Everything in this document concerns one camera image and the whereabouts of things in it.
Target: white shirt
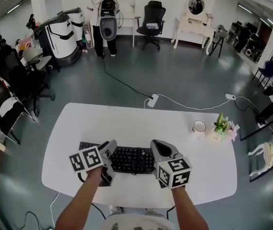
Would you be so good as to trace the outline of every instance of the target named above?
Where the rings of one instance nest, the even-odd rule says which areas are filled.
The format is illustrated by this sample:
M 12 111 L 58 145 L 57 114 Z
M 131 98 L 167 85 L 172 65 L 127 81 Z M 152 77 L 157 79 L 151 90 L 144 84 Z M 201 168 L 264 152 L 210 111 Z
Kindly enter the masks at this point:
M 154 216 L 119 214 L 108 217 L 101 230 L 175 230 L 174 224 L 163 218 Z
M 93 0 L 88 7 L 93 9 L 92 17 L 90 19 L 90 24 L 94 26 L 99 26 L 100 23 L 100 15 L 98 15 L 98 10 L 100 8 L 100 4 L 103 0 Z

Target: gray floor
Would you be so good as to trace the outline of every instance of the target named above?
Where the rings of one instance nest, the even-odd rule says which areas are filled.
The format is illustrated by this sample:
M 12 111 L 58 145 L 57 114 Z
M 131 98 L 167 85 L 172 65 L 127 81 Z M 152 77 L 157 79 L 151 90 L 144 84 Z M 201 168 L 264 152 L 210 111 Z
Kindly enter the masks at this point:
M 138 44 L 132 48 L 131 42 L 118 41 L 119 52 L 115 58 L 106 51 L 106 65 L 109 72 L 141 92 L 164 94 L 198 108 L 224 102 L 225 92 L 249 98 L 260 110 L 270 103 L 269 98 L 262 94 L 263 88 L 257 88 L 258 82 L 251 82 L 249 68 L 227 44 L 224 44 L 219 59 L 218 50 L 209 57 L 194 46 L 179 44 L 174 50 L 169 42 L 161 43 L 160 52 L 151 45 L 145 51 L 141 51 L 140 47 Z M 63 68 L 60 74 L 52 72 L 49 82 L 52 87 L 45 92 L 55 93 L 56 100 L 39 102 L 38 124 L 26 116 L 20 118 L 15 133 L 21 139 L 21 145 L 7 142 L 7 150 L 0 158 L 1 229 L 19 229 L 28 210 L 36 213 L 43 229 L 52 226 L 50 203 L 57 192 L 43 186 L 41 173 L 49 136 L 65 104 L 75 102 L 143 108 L 146 99 L 107 76 L 103 72 L 102 60 L 93 50 L 83 54 L 73 66 Z M 241 108 L 250 105 L 243 99 L 239 99 L 237 104 Z M 154 108 L 189 111 L 161 97 Z M 234 102 L 205 112 L 223 112 L 230 120 L 239 123 L 241 135 L 257 128 L 253 112 L 250 109 L 239 111 Z M 273 230 L 273 169 L 250 183 L 250 171 L 261 165 L 247 157 L 248 151 L 272 137 L 268 129 L 245 141 L 237 138 L 233 143 L 237 161 L 236 193 L 197 205 L 210 229 Z M 53 205 L 55 220 L 70 200 L 69 196 L 59 195 Z M 108 215 L 108 207 L 99 206 Z M 142 212 L 130 208 L 126 211 Z M 85 228 L 97 229 L 102 220 L 100 213 L 92 207 Z M 178 227 L 175 210 L 170 213 L 170 220 Z M 37 229 L 33 216 L 28 215 L 25 229 Z

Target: ceiling light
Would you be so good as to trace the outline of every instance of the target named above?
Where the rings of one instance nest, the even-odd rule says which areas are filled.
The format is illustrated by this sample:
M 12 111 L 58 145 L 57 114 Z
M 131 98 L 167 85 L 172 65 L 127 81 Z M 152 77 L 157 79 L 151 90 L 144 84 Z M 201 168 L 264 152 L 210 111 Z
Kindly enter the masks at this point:
M 266 23 L 263 19 L 260 18 L 260 20 L 262 20 L 265 24 L 267 24 L 268 26 L 270 26 L 268 23 Z
M 20 6 L 20 4 L 18 4 L 17 6 L 13 7 L 11 10 L 9 10 L 7 13 L 12 12 L 13 10 L 15 10 L 16 8 L 18 8 Z
M 240 6 L 241 8 L 243 8 L 243 9 L 245 9 L 243 6 L 241 6 L 241 5 L 239 5 L 238 4 L 238 6 Z M 245 9 L 246 11 L 248 11 L 249 13 L 252 13 L 252 12 L 250 12 L 248 9 Z
M 268 20 L 270 23 L 272 23 L 272 25 L 273 25 L 273 22 L 272 22 L 269 18 L 267 18 L 267 20 Z

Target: round mirror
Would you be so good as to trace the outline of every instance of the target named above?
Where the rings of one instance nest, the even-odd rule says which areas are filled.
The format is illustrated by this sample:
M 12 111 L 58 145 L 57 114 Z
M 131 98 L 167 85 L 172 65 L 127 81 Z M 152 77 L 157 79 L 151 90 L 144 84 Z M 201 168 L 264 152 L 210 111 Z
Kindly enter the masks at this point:
M 189 1 L 189 9 L 192 14 L 200 14 L 204 9 L 203 0 L 190 0 Z

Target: wall outlet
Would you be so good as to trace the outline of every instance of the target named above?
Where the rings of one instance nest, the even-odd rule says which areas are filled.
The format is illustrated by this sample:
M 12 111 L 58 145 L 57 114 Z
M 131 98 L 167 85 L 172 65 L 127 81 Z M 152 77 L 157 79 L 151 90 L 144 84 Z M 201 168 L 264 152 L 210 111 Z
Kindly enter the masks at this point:
M 229 100 L 235 100 L 236 97 L 232 94 L 226 94 L 226 99 L 229 99 Z
M 157 98 L 159 98 L 159 96 L 158 96 L 157 94 L 153 94 L 153 95 L 152 95 L 152 98 L 153 98 L 153 99 L 150 99 L 150 100 L 148 101 L 148 106 L 150 106 L 150 107 L 154 107 L 154 105 L 155 105 L 155 103 L 156 103 L 156 101 L 157 101 Z

